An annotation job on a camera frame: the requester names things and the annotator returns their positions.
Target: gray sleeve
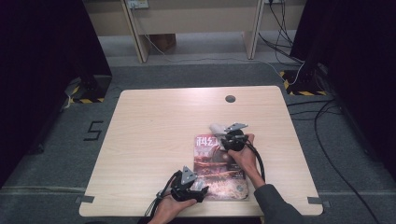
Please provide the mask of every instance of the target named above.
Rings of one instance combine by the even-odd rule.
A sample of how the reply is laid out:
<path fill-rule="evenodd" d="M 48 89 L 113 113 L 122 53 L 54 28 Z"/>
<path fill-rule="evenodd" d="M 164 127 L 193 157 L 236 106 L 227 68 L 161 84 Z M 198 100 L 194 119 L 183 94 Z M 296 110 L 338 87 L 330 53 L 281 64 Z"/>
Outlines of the gray sleeve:
<path fill-rule="evenodd" d="M 286 203 L 273 185 L 263 185 L 254 191 L 257 203 L 264 213 L 265 224 L 300 224 L 303 216 L 289 203 Z"/>

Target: magazine cover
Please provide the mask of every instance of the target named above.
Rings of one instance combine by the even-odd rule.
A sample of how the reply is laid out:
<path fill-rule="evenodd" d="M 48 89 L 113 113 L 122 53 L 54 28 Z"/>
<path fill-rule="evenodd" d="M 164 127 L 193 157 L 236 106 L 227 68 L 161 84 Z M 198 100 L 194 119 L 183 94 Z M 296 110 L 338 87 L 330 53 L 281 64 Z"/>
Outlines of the magazine cover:
<path fill-rule="evenodd" d="M 245 200 L 248 183 L 242 171 L 227 151 L 219 149 L 213 134 L 199 134 L 194 142 L 194 167 L 198 175 L 191 189 L 209 186 L 206 200 Z"/>

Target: round hole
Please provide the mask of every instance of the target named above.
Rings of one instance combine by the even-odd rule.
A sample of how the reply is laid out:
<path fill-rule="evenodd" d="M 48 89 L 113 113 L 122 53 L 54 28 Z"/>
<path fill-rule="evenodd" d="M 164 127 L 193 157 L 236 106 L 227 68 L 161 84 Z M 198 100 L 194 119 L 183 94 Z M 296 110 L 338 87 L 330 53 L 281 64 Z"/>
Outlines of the round hole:
<path fill-rule="evenodd" d="M 235 102 L 235 97 L 233 95 L 228 95 L 225 97 L 225 101 L 227 101 L 228 103 L 233 103 Z"/>

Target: right hand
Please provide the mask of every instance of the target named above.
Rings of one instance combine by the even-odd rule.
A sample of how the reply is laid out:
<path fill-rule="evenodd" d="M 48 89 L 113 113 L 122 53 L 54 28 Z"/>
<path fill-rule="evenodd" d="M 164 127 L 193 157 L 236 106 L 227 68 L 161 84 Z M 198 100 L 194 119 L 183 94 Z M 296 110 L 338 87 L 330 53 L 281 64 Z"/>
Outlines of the right hand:
<path fill-rule="evenodd" d="M 247 140 L 250 144 L 253 144 L 254 134 L 247 133 Z M 262 180 L 262 176 L 257 169 L 256 155 L 247 146 L 240 151 L 228 150 L 228 154 L 233 157 L 235 162 L 245 171 L 245 174 L 250 178 L 255 189 L 264 185 L 265 182 Z"/>

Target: black cable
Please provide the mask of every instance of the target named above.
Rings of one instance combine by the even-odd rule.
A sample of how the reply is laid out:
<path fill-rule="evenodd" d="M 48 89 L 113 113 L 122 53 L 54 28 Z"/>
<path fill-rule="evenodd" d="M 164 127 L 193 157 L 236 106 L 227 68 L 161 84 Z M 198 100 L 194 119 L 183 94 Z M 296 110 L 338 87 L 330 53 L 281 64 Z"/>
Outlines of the black cable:
<path fill-rule="evenodd" d="M 277 59 L 280 63 L 285 64 L 285 65 L 291 65 L 291 66 L 301 66 L 301 63 L 303 63 L 303 62 L 300 61 L 299 59 L 296 59 L 296 58 L 294 58 L 294 57 L 289 56 L 288 53 L 286 53 L 285 51 L 283 51 L 282 49 L 279 49 L 279 48 L 277 47 L 277 46 L 279 46 L 279 47 L 282 47 L 282 48 L 288 48 L 287 46 L 283 46 L 283 45 L 278 45 L 278 44 L 271 43 L 270 41 L 264 39 L 264 37 L 262 37 L 262 34 L 260 34 L 260 33 L 259 33 L 259 37 L 262 39 L 262 41 L 264 41 L 264 43 L 265 43 L 268 47 L 270 47 L 271 49 L 274 49 L 274 50 L 276 51 L 276 53 L 279 52 L 279 53 L 282 54 L 283 56 L 285 56 L 285 57 L 287 57 L 287 58 L 289 58 L 289 59 L 291 59 L 291 60 L 293 60 L 293 61 L 295 61 L 295 62 L 297 62 L 297 63 L 299 63 L 299 64 L 282 63 L 282 62 L 277 58 L 277 54 L 276 54 L 276 59 Z"/>
<path fill-rule="evenodd" d="M 163 191 L 161 191 L 161 193 L 157 194 L 157 198 L 154 199 L 154 201 L 151 203 L 151 205 L 148 207 L 148 210 L 145 213 L 145 217 L 147 216 L 147 214 L 149 213 L 149 209 L 151 208 L 151 214 L 150 217 L 153 218 L 155 215 L 155 211 L 157 210 L 158 204 L 161 202 L 161 200 L 163 199 L 163 195 L 165 194 L 166 190 L 169 188 L 169 185 L 171 184 L 172 180 L 174 179 L 174 177 L 176 177 L 178 175 L 180 171 L 175 172 L 171 178 L 169 178 L 168 182 L 166 183 L 165 187 L 163 188 Z"/>
<path fill-rule="evenodd" d="M 322 111 L 329 103 L 331 103 L 333 100 L 329 101 L 328 103 L 326 103 L 320 110 Z M 344 182 L 350 187 L 350 189 L 352 189 L 352 191 L 355 193 L 356 196 L 358 196 L 358 198 L 361 200 L 361 202 L 364 204 L 364 206 L 367 208 L 367 210 L 369 211 L 370 215 L 373 217 L 373 219 L 375 220 L 375 223 L 380 223 L 379 220 L 377 219 L 377 217 L 375 216 L 373 210 L 370 208 L 370 206 L 367 204 L 366 201 L 364 201 L 364 199 L 361 197 L 361 195 L 358 193 L 357 190 L 355 190 L 355 188 L 346 180 L 346 178 L 341 174 L 341 172 L 335 167 L 334 163 L 332 162 L 332 160 L 330 159 L 329 155 L 327 154 L 327 151 L 324 149 L 324 146 L 322 145 L 319 135 L 318 135 L 318 117 L 319 117 L 320 113 L 317 113 L 317 115 L 315 116 L 315 122 L 314 122 L 314 127 L 315 127 L 315 136 L 318 139 L 318 143 L 319 146 L 321 148 L 321 150 L 323 151 L 323 154 L 325 155 L 327 161 L 329 162 L 329 164 L 332 166 L 332 168 L 334 169 L 334 171 L 344 180 Z"/>
<path fill-rule="evenodd" d="M 285 9 L 284 9 L 285 7 L 284 7 L 284 6 L 285 6 L 285 2 L 282 1 L 282 17 L 283 17 L 282 23 L 284 23 L 284 20 L 285 20 Z M 285 34 L 286 37 L 283 36 L 283 35 L 282 35 L 282 37 L 285 38 L 285 40 L 287 40 L 287 41 L 289 42 L 290 45 L 292 45 L 292 41 L 291 41 L 291 39 L 290 39 L 290 37 L 289 37 L 289 35 L 288 35 L 288 31 L 285 30 L 285 29 L 283 28 L 283 25 L 280 24 L 279 19 L 277 18 L 277 16 L 276 16 L 274 10 L 272 9 L 272 4 L 270 4 L 270 10 L 271 10 L 271 12 L 272 12 L 273 15 L 274 15 L 274 18 L 276 19 L 277 24 L 279 25 L 279 28 L 280 28 L 279 34 L 282 35 L 282 32 L 283 32 L 283 33 Z"/>
<path fill-rule="evenodd" d="M 262 180 L 264 180 L 264 182 L 265 182 L 265 172 L 264 172 L 264 164 L 262 163 L 262 157 L 260 156 L 260 154 L 257 151 L 257 149 L 253 146 L 253 144 L 251 144 L 251 142 L 248 141 L 248 140 L 247 140 L 247 142 L 248 142 L 247 147 L 250 148 L 253 151 L 254 155 L 257 158 L 257 161 L 259 162 L 260 170 L 261 170 L 261 173 L 262 173 Z"/>
<path fill-rule="evenodd" d="M 300 103 L 294 103 L 294 104 L 289 104 L 287 106 L 292 106 L 292 105 L 305 105 L 305 104 L 312 104 L 312 103 L 327 103 L 331 102 L 332 100 L 317 100 L 317 101 L 305 101 L 305 102 L 300 102 Z"/>
<path fill-rule="evenodd" d="M 332 112 L 332 111 L 328 111 L 331 108 L 335 108 L 338 105 L 334 105 L 334 106 L 330 106 L 328 107 L 325 111 L 323 111 L 322 114 L 327 113 L 327 114 L 334 114 L 334 115 L 343 115 L 343 113 L 336 113 L 336 112 Z M 295 113 L 290 113 L 290 115 L 299 115 L 299 114 L 304 114 L 304 113 L 320 113 L 321 111 L 319 110 L 305 110 L 305 111 L 300 111 L 300 112 L 295 112 Z"/>
<path fill-rule="evenodd" d="M 292 120 L 309 121 L 309 120 L 315 120 L 315 119 L 292 119 Z"/>

